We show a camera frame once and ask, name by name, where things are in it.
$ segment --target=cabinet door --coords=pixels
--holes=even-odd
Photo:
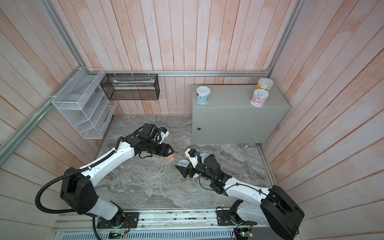
[[[263,143],[285,113],[286,110],[193,111],[192,143]]]

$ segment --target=wall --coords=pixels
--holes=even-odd
[[[36,0],[0,1],[0,144],[77,67]],[[70,166],[91,161],[95,140],[84,141],[52,110],[0,168],[2,239],[45,239],[57,215],[40,212],[37,191]],[[43,194],[48,208],[68,208],[57,183]]]
[[[104,70],[263,70],[297,0],[52,0],[87,66]],[[250,77],[159,78],[158,101],[117,114],[190,114],[194,84]]]
[[[308,239],[384,239],[383,12],[308,1],[271,76],[291,109],[265,152]]]

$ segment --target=pink can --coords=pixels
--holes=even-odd
[[[256,107],[262,107],[264,106],[268,96],[269,96],[269,93],[266,90],[256,89],[255,91],[253,91],[251,104]]]

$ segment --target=white mesh shelf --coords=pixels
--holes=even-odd
[[[101,139],[117,107],[117,101],[108,104],[104,91],[96,91],[103,77],[102,70],[89,75],[82,68],[52,101],[83,138]]]

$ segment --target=marble table surface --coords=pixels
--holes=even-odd
[[[117,116],[98,155],[112,149],[119,136],[131,134],[146,122],[167,128],[169,136],[164,142],[172,146],[176,157],[166,162],[160,156],[144,159],[134,156],[98,183],[96,193],[124,210],[230,207],[236,198],[205,190],[198,181],[183,178],[175,168],[185,159],[187,148],[215,154],[221,169],[240,181],[271,187],[256,144],[191,144],[191,116]],[[201,184],[210,188],[208,180],[201,179]]]

